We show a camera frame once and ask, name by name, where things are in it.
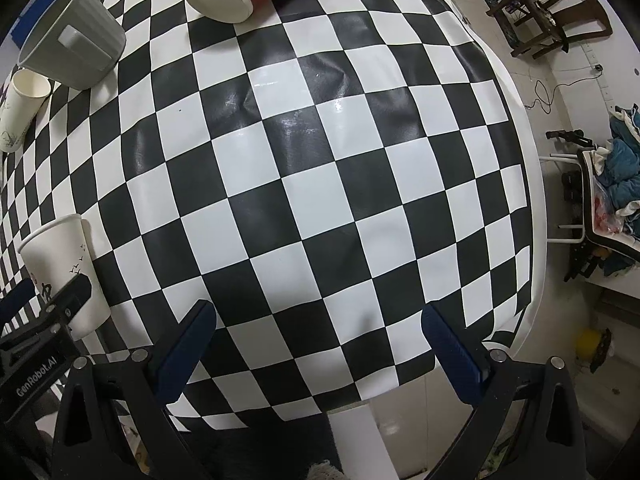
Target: gray mug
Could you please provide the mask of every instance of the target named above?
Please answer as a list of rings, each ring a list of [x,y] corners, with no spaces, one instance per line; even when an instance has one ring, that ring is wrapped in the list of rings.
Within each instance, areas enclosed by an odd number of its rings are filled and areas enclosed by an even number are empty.
[[[126,43],[100,0],[55,0],[29,33],[18,66],[86,90],[111,71]]]

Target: mug handle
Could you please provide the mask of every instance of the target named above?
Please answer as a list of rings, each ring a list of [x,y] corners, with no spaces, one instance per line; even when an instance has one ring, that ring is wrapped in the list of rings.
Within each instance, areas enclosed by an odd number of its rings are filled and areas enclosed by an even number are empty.
[[[62,32],[60,32],[58,41],[65,48],[68,48],[76,54],[76,56],[98,70],[107,67],[112,61],[109,54],[71,25],[67,25]]]

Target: white paper cup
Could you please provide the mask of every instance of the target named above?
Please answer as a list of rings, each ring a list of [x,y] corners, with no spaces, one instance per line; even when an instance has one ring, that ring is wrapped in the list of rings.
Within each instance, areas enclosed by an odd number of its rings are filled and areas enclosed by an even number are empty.
[[[0,150],[11,153],[20,148],[24,134],[50,92],[51,83],[43,75],[25,68],[14,74],[0,108]]]
[[[63,216],[43,225],[25,238],[18,254],[46,301],[78,272],[91,281],[91,297],[69,322],[74,341],[90,334],[109,318],[111,309],[89,256],[79,214]]]

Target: black and white checkered surface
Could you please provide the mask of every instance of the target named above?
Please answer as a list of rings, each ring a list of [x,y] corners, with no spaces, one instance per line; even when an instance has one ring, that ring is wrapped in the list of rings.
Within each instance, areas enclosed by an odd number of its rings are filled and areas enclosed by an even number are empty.
[[[112,306],[83,341],[96,362],[211,298],[219,329],[169,406],[186,428],[298,418],[423,375],[425,301],[513,340],[531,294],[522,152],[444,0],[271,0],[239,25],[184,0],[102,1],[127,33],[116,69],[88,91],[56,84],[6,158],[5,291],[27,277],[20,241],[78,212]]]

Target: silver bolt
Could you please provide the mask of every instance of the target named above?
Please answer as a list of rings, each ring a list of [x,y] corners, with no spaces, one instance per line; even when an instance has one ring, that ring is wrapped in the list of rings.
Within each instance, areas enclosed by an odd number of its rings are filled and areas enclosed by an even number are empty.
[[[81,370],[86,366],[86,357],[79,357],[74,361],[74,368]]]
[[[137,363],[141,363],[142,361],[144,361],[146,359],[146,357],[149,355],[149,352],[147,352],[144,348],[138,348],[137,350],[135,350],[133,352],[133,354],[131,354],[131,358],[137,362]]]
[[[500,350],[499,348],[494,348],[493,350],[491,350],[489,352],[489,356],[497,363],[503,363],[507,360],[507,354],[504,352],[504,350]]]
[[[557,368],[558,370],[562,370],[564,368],[564,361],[561,357],[554,356],[551,358],[551,365],[553,368]]]

